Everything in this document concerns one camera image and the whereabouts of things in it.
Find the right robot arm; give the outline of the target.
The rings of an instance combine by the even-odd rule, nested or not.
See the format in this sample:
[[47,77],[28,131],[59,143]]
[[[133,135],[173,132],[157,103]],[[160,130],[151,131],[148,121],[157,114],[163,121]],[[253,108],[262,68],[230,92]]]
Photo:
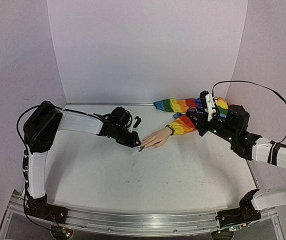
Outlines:
[[[286,145],[247,131],[250,114],[241,105],[230,105],[225,118],[208,111],[189,107],[186,116],[200,136],[207,132],[230,143],[230,149],[240,158],[262,162],[286,170]],[[286,205],[286,185],[255,190],[250,197],[257,211]]]

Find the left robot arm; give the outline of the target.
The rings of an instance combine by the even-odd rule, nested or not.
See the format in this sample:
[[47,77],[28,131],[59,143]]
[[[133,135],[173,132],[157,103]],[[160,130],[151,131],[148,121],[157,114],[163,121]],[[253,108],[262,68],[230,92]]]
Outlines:
[[116,143],[129,148],[141,145],[139,134],[134,131],[140,125],[141,118],[133,117],[120,106],[111,113],[99,115],[58,107],[50,101],[43,101],[30,110],[33,113],[23,125],[23,134],[19,135],[25,147],[22,172],[28,196],[35,199],[30,209],[41,219],[47,218],[51,213],[50,206],[41,198],[46,196],[46,159],[58,131],[83,132],[112,138]]

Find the mannequin hand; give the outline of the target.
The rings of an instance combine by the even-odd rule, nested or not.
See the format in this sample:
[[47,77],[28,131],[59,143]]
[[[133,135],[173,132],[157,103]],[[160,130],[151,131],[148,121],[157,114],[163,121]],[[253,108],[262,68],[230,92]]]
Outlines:
[[170,128],[164,127],[163,129],[155,131],[144,138],[141,142],[141,146],[144,146],[144,149],[158,148],[167,142],[172,133],[173,132]]

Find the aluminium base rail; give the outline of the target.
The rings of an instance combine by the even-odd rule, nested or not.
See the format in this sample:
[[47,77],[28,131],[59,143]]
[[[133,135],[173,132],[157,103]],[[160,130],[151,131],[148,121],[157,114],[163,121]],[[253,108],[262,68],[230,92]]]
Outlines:
[[215,211],[185,213],[113,213],[69,208],[62,227],[123,236],[188,236],[219,230]]

